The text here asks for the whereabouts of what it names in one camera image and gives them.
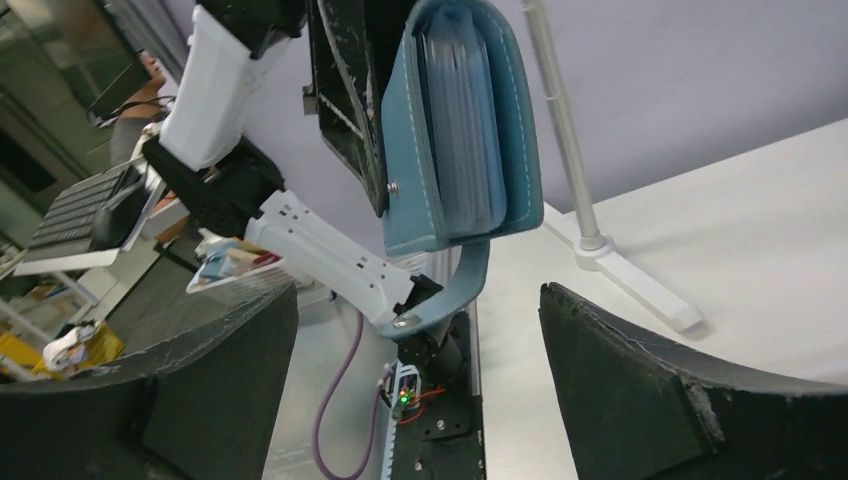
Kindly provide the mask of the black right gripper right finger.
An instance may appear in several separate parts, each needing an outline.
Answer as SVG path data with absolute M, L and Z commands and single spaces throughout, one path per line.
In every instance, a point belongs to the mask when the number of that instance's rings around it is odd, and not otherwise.
M 539 318 L 582 479 L 843 479 L 847 389 L 732 363 L 557 283 Z

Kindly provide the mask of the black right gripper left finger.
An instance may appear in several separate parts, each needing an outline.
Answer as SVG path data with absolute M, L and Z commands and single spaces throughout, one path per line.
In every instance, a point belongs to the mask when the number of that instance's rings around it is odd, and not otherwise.
M 5 479 L 258 479 L 299 322 L 293 287 L 68 380 L 1 389 Z

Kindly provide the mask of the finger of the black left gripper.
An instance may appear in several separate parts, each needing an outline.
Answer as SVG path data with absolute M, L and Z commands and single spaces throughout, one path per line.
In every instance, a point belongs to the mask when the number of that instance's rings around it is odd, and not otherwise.
M 380 218 L 424 204 L 405 95 L 403 34 L 411 1 L 310 1 L 312 91 L 323 139 Z

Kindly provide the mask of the blue leather card holder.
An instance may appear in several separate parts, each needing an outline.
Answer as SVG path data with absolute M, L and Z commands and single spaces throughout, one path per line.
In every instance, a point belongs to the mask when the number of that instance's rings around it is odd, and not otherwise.
M 401 339 L 448 319 L 482 291 L 490 242 L 540 226 L 532 102 L 514 32 L 487 1 L 420 1 L 381 104 L 391 256 L 458 248 L 447 285 L 382 329 Z

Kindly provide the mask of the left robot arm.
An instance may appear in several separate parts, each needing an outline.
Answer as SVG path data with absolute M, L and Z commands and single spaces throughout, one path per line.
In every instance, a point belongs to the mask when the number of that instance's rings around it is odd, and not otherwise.
M 356 307 L 401 361 L 437 385 L 466 369 L 449 318 L 432 308 L 447 289 L 367 249 L 311 212 L 276 164 L 244 134 L 247 114 L 288 44 L 315 24 L 332 45 L 321 1 L 200 1 L 174 107 L 145 141 L 146 161 L 201 225 L 279 255 Z

